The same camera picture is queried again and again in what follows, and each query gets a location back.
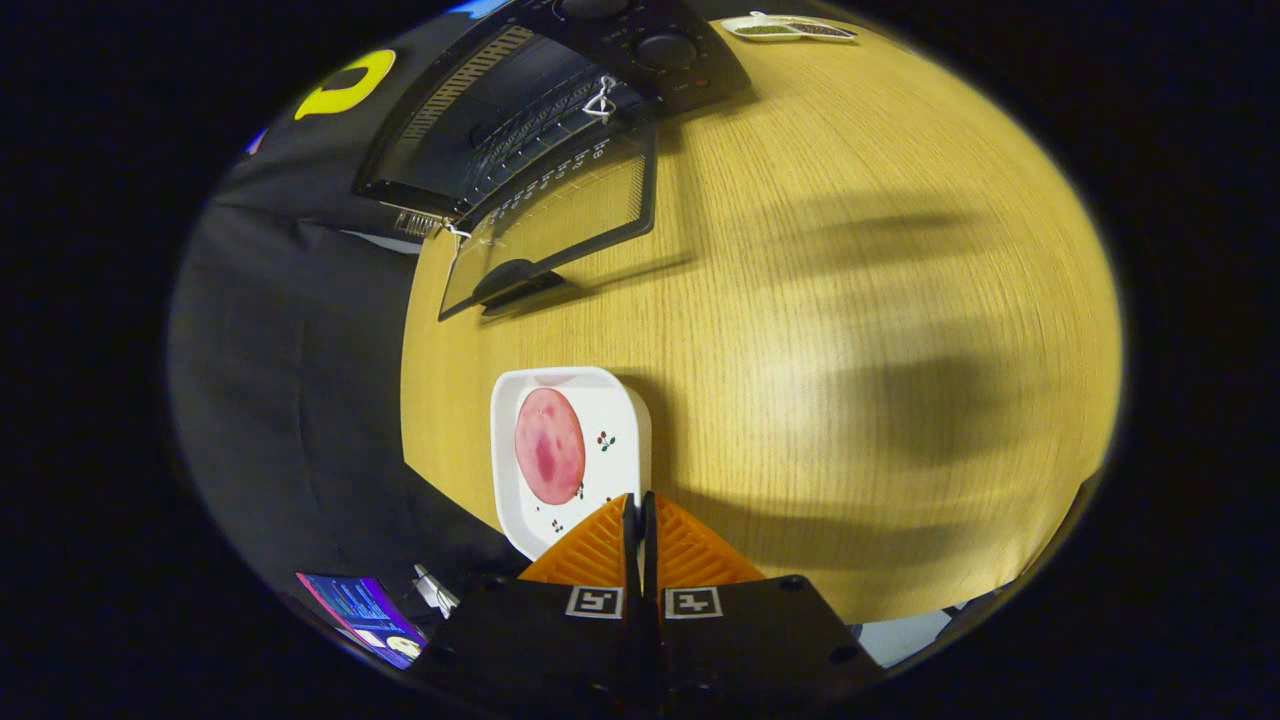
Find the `table surface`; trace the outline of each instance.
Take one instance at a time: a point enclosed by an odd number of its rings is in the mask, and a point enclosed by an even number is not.
[[[1103,245],[997,105],[846,27],[856,44],[726,35],[754,97],[660,127],[654,229],[563,266],[585,297],[439,323],[452,245],[426,243],[410,466],[500,529],[494,382],[596,365],[649,406],[653,489],[849,623],[950,606],[1036,559],[1120,402]]]

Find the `slice of ham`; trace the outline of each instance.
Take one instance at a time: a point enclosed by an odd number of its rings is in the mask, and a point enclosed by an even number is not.
[[[516,462],[538,500],[563,505],[577,495],[586,470],[586,446],[577,413],[563,395],[538,388],[516,418]]]

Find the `white plate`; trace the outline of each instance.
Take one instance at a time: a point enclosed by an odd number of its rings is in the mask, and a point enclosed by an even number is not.
[[[730,18],[727,20],[721,20],[721,27],[736,35],[737,37],[741,37],[742,40],[750,40],[753,42],[787,42],[791,40],[800,40],[801,37],[805,36],[803,32],[799,31],[791,31],[785,33],[773,32],[767,35],[744,35],[739,32],[744,27],[756,27],[756,26],[782,27],[782,23],[772,22],[772,19],[767,20],[763,18],[753,18],[753,17]]]
[[[790,33],[781,33],[781,32],[778,32],[778,33],[767,33],[767,35],[742,35],[741,32],[739,32],[744,27],[754,27],[754,26],[788,27],[788,23],[809,23],[809,24],[815,24],[815,26],[822,26],[822,27],[829,27],[831,29],[837,29],[837,31],[844,32],[846,35],[845,36],[818,35],[818,33],[813,33],[813,32],[805,32],[803,29],[796,29],[796,28],[790,28],[792,31]],[[809,40],[819,40],[819,41],[823,41],[823,42],[852,42],[858,37],[858,33],[855,33],[852,31],[847,31],[847,29],[845,29],[842,27],[836,27],[836,26],[833,26],[831,23],[826,23],[826,22],[815,19],[815,18],[800,18],[800,17],[795,17],[795,15],[765,15],[763,13],[758,14],[758,15],[753,14],[753,15],[745,15],[745,17],[741,17],[741,18],[730,18],[727,20],[721,20],[721,27],[723,27],[728,32],[736,35],[737,37],[741,37],[744,40],[754,40],[756,42],[781,42],[781,41],[788,41],[788,40],[801,40],[801,38],[805,38],[805,37],[808,37]]]
[[[543,387],[556,389],[573,407],[586,448],[581,492],[563,505],[538,500],[516,461],[520,406],[529,393]],[[538,368],[503,373],[489,402],[493,492],[502,532],[516,550],[538,560],[609,500],[630,492],[639,509],[649,489],[649,409],[607,370]]]

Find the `black fabric backdrop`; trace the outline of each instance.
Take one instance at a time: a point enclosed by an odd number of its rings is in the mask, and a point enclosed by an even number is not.
[[[5,675],[6,716],[447,712],[335,651],[244,570],[174,484],[168,372],[152,373],[219,176],[326,69],[433,9],[6,8],[9,149],[27,151],[6,167],[19,451],[3,503],[5,647],[22,670]],[[989,621],[868,692],[858,716],[1274,708],[1275,10],[859,3],[982,82],[1080,183],[1124,278],[1134,363],[1124,434],[1080,528]]]
[[[416,256],[338,231],[415,241],[351,183],[390,108],[471,24],[447,13],[379,45],[396,63],[348,111],[296,122],[284,108],[212,192],[174,287],[168,387],[191,487],[275,592],[321,614],[294,571],[376,577],[429,614],[411,592],[415,562],[454,592],[529,564],[404,465],[399,354]]]

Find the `black cloth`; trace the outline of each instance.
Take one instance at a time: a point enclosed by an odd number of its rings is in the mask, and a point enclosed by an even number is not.
[[[527,566],[404,465],[415,260],[215,202],[177,283],[168,380],[192,484],[246,562],[320,612],[293,573],[376,577],[415,612],[415,562],[451,588]]]

